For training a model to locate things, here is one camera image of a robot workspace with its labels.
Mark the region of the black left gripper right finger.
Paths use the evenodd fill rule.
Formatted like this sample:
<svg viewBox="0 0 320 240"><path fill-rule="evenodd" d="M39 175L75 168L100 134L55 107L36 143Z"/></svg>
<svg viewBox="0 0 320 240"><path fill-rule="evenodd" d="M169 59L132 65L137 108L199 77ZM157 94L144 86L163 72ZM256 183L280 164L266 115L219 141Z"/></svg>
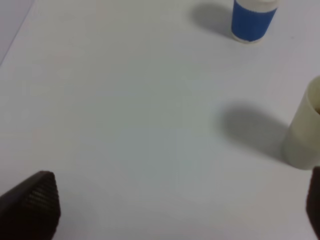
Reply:
<svg viewBox="0 0 320 240"><path fill-rule="evenodd" d="M317 238L320 237L320 167L312 171L306 198L306 213Z"/></svg>

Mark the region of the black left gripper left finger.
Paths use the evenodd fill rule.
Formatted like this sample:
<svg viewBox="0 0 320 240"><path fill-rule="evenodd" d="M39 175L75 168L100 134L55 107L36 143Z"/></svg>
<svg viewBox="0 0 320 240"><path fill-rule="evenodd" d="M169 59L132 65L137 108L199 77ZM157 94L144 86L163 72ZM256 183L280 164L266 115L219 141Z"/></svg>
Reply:
<svg viewBox="0 0 320 240"><path fill-rule="evenodd" d="M0 196L2 240L51 240L61 207L56 178L39 171Z"/></svg>

